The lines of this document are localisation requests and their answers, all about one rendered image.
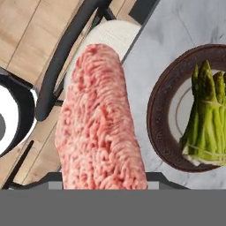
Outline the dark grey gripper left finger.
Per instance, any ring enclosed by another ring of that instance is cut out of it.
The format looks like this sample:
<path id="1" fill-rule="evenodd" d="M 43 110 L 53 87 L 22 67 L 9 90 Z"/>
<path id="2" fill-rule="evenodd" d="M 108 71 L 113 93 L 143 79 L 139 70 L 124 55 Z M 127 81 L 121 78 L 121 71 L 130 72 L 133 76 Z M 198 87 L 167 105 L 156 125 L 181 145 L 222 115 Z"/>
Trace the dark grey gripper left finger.
<path id="1" fill-rule="evenodd" d="M 49 172 L 46 176 L 37 182 L 33 182 L 29 185 L 19 185 L 12 182 L 9 186 L 10 190 L 27 190 L 27 189 L 46 189 L 46 190 L 62 190 L 63 178 L 61 172 Z"/>

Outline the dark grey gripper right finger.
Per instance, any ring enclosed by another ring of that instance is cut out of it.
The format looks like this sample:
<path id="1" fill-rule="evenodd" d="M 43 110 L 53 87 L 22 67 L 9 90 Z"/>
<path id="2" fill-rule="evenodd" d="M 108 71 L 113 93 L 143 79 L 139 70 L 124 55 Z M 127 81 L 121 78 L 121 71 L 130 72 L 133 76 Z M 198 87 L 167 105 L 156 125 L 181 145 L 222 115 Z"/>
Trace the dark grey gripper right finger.
<path id="1" fill-rule="evenodd" d="M 149 190 L 187 190 L 187 187 L 169 181 L 161 172 L 147 172 L 146 177 Z"/>

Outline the raw pink steak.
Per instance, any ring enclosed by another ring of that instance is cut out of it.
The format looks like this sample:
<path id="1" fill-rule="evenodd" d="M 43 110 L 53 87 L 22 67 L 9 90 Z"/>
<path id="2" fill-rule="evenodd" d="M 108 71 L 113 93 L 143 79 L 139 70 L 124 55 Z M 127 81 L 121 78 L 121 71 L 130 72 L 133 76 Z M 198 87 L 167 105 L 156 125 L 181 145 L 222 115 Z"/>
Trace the raw pink steak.
<path id="1" fill-rule="evenodd" d="M 90 44 L 78 58 L 55 144 L 64 189 L 147 189 L 124 71 L 111 47 Z"/>

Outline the brown rimmed white plate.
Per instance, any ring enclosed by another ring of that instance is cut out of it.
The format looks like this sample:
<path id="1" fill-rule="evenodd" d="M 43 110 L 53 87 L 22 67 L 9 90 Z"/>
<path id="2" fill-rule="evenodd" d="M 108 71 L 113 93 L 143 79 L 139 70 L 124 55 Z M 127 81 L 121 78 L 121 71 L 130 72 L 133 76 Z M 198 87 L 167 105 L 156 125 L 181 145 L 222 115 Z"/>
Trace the brown rimmed white plate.
<path id="1" fill-rule="evenodd" d="M 217 166 L 194 166 L 183 156 L 170 129 L 170 104 L 176 91 L 192 76 L 195 65 L 208 60 L 211 68 L 226 71 L 226 44 L 205 44 L 187 50 L 163 71 L 154 85 L 147 105 L 147 133 L 154 151 L 170 167 L 184 172 L 201 173 Z"/>

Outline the green asparagus bundle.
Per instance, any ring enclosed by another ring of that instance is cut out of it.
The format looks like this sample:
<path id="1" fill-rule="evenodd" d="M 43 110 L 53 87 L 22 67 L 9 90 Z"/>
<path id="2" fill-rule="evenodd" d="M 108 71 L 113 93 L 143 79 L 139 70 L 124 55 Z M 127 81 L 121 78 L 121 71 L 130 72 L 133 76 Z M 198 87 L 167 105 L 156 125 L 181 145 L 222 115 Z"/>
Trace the green asparagus bundle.
<path id="1" fill-rule="evenodd" d="M 226 165 L 226 72 L 212 73 L 205 60 L 192 75 L 193 104 L 180 139 L 183 157 L 192 164 Z"/>

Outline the black and white round object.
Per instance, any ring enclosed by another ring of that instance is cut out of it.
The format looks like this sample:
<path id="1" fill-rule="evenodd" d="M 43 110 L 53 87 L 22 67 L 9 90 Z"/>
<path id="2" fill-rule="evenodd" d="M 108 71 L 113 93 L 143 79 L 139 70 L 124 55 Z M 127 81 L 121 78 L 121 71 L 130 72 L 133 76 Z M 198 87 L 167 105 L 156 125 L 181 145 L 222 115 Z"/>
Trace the black and white round object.
<path id="1" fill-rule="evenodd" d="M 14 74 L 0 74 L 0 157 L 23 143 L 34 129 L 37 93 Z"/>

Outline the black chair with white cushion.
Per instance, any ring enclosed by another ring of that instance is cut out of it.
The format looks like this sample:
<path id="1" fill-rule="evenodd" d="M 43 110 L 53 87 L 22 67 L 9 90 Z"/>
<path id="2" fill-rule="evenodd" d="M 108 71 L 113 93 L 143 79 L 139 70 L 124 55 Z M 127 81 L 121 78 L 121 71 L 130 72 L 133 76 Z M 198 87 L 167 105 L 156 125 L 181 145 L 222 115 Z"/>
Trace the black chair with white cushion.
<path id="1" fill-rule="evenodd" d="M 35 110 L 35 117 L 38 121 L 45 120 L 53 107 L 57 105 L 59 95 L 69 85 L 75 61 L 88 44 L 107 44 L 118 53 L 120 60 L 123 60 L 126 56 L 141 26 L 126 20 L 116 19 L 109 8 L 111 2 L 112 0 L 84 0 L 70 25 L 66 28 L 49 62 L 41 84 Z M 60 85 L 55 88 L 58 76 L 71 52 L 73 44 L 94 12 L 94 19 L 87 36 L 72 57 L 69 68 Z"/>

